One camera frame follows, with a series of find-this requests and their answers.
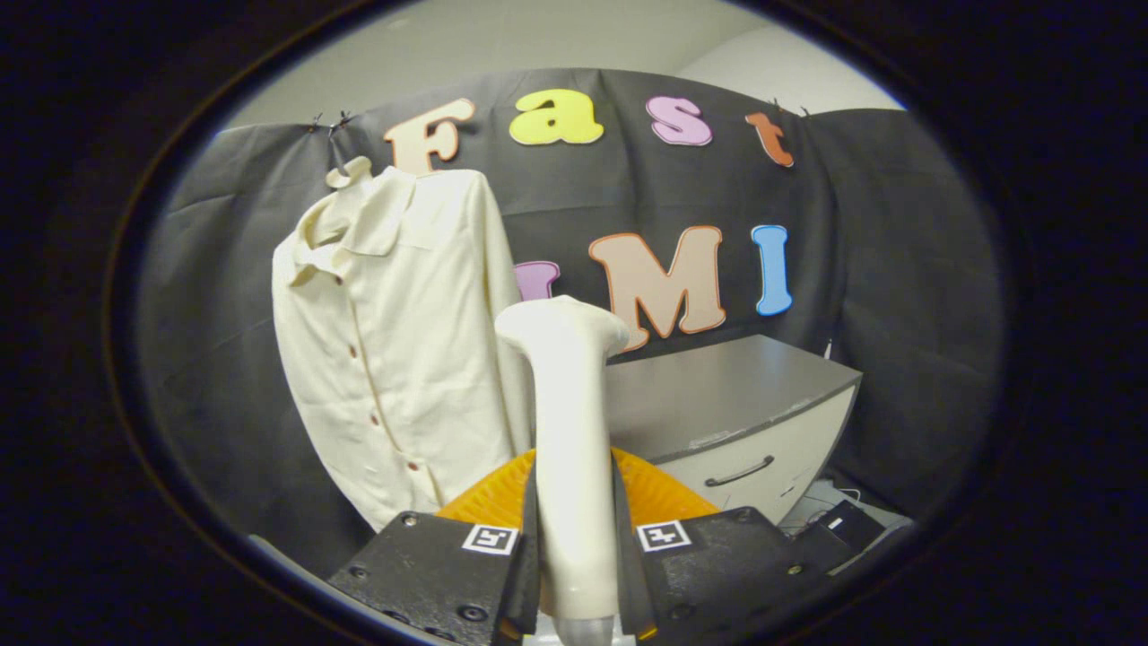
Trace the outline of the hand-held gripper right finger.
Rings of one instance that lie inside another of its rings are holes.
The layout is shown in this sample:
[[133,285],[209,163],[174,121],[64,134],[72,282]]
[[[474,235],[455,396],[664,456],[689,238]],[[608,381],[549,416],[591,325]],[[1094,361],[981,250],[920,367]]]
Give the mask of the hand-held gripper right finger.
[[734,643],[852,560],[824,526],[789,535],[752,507],[719,511],[627,451],[612,462],[621,631],[636,643]]

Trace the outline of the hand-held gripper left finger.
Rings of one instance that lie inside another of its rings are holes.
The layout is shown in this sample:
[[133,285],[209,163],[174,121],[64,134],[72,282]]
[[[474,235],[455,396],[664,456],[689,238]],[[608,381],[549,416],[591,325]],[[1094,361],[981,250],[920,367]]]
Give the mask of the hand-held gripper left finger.
[[436,514],[401,512],[329,578],[342,593],[460,645],[520,645],[540,609],[533,451]]

